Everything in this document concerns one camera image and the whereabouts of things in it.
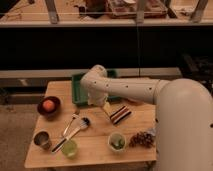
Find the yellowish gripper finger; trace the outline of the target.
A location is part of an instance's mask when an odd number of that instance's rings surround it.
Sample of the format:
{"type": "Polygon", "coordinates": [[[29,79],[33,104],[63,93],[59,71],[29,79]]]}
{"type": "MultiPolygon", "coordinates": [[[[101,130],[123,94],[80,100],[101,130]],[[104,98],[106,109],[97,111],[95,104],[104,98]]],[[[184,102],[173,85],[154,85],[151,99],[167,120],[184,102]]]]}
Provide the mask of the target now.
{"type": "Polygon", "coordinates": [[[108,116],[111,116],[111,106],[110,106],[110,103],[109,102],[106,102],[104,104],[104,106],[102,107],[102,110],[108,115],[108,116]]]}

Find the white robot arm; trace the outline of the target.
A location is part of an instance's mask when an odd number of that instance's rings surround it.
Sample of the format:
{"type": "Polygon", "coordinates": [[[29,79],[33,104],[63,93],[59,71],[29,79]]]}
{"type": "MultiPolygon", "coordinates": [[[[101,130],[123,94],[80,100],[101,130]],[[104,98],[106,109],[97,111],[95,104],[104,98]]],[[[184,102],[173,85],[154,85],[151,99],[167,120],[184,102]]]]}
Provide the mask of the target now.
{"type": "Polygon", "coordinates": [[[213,96],[192,79],[109,78],[101,65],[81,79],[89,102],[116,95],[155,106],[155,171],[213,171],[213,96]]]}

